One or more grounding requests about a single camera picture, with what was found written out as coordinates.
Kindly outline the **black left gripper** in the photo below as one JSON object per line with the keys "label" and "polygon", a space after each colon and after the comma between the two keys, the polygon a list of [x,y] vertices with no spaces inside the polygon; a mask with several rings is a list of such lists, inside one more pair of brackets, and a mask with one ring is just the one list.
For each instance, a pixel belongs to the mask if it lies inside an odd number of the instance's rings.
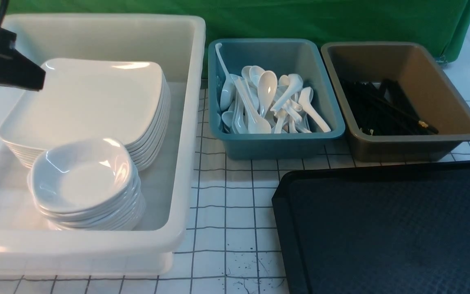
{"label": "black left gripper", "polygon": [[0,86],[41,91],[46,72],[15,50],[17,34],[0,28]]}

